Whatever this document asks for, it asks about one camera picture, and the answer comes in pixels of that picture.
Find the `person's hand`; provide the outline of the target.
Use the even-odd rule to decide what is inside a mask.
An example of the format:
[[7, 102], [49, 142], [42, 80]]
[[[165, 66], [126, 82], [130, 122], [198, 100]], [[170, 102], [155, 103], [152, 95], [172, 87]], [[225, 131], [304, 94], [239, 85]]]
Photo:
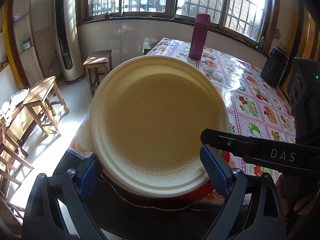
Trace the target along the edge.
[[319, 176], [283, 172], [276, 181], [276, 203], [285, 222], [311, 212], [319, 196]]

